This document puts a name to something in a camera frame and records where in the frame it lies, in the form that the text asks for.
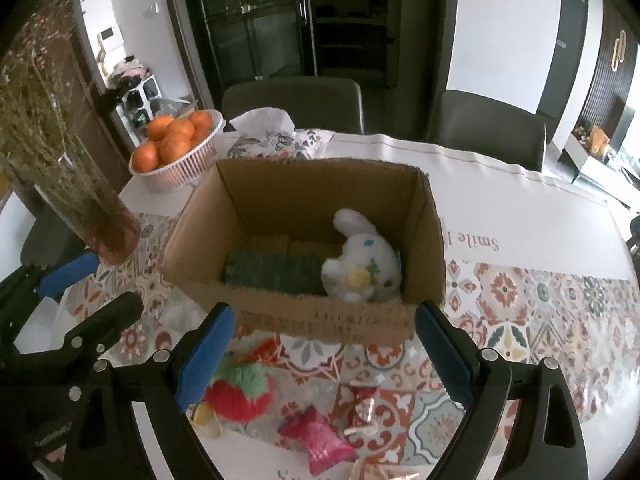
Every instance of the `yellow plush nose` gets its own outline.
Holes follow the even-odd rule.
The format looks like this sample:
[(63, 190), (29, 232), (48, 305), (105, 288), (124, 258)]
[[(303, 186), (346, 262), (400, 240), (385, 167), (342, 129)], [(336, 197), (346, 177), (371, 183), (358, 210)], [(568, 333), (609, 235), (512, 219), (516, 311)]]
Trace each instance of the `yellow plush nose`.
[(363, 290), (370, 284), (371, 274), (364, 267), (353, 267), (347, 271), (347, 286), (350, 290)]

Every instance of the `chair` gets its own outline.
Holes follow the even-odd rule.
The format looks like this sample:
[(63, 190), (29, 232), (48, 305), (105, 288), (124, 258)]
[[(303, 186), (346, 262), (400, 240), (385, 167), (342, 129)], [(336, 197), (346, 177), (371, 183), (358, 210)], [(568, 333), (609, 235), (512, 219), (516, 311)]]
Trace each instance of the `chair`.
[(296, 128), (363, 134), (360, 86), (341, 77), (275, 77), (231, 86), (222, 97), (222, 114), (238, 117), (254, 108), (286, 110)]
[(436, 99), (425, 140), (541, 171), (546, 126), (536, 115), (510, 104), (446, 90)]

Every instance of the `pink snack package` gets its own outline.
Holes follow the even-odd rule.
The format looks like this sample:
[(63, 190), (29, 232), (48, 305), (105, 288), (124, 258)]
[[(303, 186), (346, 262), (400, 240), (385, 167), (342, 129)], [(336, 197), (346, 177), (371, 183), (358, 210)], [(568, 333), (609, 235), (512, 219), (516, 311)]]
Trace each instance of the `pink snack package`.
[(302, 442), (309, 455), (309, 472), (319, 475), (344, 460), (355, 460), (356, 452), (329, 427), (322, 413), (309, 406), (304, 413), (292, 416), (278, 432)]

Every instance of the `metal screw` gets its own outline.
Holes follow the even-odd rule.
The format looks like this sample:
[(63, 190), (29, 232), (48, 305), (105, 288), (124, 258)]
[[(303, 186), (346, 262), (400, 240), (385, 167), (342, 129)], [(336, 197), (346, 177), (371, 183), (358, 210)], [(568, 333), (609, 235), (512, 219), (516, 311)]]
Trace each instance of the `metal screw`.
[(82, 395), (82, 390), (77, 386), (72, 386), (69, 390), (69, 399), (73, 402), (78, 402), (80, 400), (80, 395)]
[(545, 357), (543, 359), (543, 363), (549, 370), (557, 370), (558, 369), (558, 361), (553, 359), (552, 357)]
[(498, 352), (496, 352), (493, 348), (482, 349), (480, 355), (485, 361), (495, 361), (498, 359)]
[(164, 363), (169, 360), (169, 351), (168, 350), (158, 350), (154, 354), (154, 361), (156, 363)]
[(95, 363), (94, 363), (94, 370), (96, 372), (102, 372), (105, 370), (105, 368), (107, 367), (108, 361), (107, 359), (98, 359)]

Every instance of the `fruit basket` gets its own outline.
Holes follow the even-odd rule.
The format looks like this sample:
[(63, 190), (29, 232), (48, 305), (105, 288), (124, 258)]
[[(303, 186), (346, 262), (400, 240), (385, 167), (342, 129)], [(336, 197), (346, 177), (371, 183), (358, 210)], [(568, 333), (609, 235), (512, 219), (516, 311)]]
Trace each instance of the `fruit basket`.
[(191, 150), (156, 170), (140, 173), (134, 169), (133, 156), (129, 159), (129, 171), (141, 178), (151, 191), (167, 192), (178, 189), (197, 180), (213, 163), (216, 154), (214, 137), (225, 127), (226, 121), (217, 110), (206, 110), (213, 119), (213, 126), (207, 137)]

